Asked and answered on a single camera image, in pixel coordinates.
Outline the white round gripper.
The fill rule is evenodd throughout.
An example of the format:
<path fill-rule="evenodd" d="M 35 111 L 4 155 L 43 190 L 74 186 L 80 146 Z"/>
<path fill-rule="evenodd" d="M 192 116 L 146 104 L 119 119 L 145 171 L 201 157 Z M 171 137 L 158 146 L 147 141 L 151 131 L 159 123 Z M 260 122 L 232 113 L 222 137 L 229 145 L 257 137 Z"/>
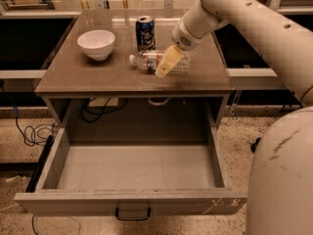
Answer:
<path fill-rule="evenodd" d="M 172 42 L 175 45 L 165 50 L 155 75 L 165 77 L 185 56 L 184 51 L 192 51 L 202 43 L 208 30 L 204 18 L 183 17 L 172 30 Z"/>

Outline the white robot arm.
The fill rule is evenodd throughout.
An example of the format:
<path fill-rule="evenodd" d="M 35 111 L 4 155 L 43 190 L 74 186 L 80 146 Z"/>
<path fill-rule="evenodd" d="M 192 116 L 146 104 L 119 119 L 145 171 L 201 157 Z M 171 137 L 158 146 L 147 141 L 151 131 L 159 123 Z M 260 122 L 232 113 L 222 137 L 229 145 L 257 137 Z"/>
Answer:
<path fill-rule="evenodd" d="M 164 77 L 187 51 L 232 24 L 303 107 L 278 119 L 251 164 L 246 235 L 313 235 L 313 32 L 256 0 L 198 0 L 172 31 Z"/>

